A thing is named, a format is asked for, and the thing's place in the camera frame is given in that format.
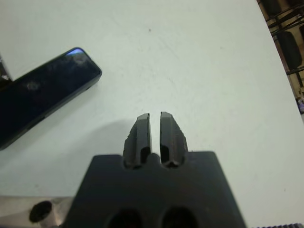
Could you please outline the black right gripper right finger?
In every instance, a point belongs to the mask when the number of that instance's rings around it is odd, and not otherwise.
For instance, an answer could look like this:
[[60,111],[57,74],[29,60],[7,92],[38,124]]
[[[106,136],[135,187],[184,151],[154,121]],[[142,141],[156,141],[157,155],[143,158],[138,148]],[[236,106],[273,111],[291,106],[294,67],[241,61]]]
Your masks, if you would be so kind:
[[161,112],[160,152],[162,165],[166,168],[180,167],[188,152],[186,137],[168,112]]

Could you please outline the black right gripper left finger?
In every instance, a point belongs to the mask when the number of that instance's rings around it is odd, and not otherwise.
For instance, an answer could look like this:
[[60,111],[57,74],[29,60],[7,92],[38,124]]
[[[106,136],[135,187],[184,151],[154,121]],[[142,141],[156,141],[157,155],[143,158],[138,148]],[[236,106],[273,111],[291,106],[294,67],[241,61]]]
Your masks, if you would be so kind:
[[127,169],[142,167],[152,153],[150,114],[137,117],[124,142],[123,162]]

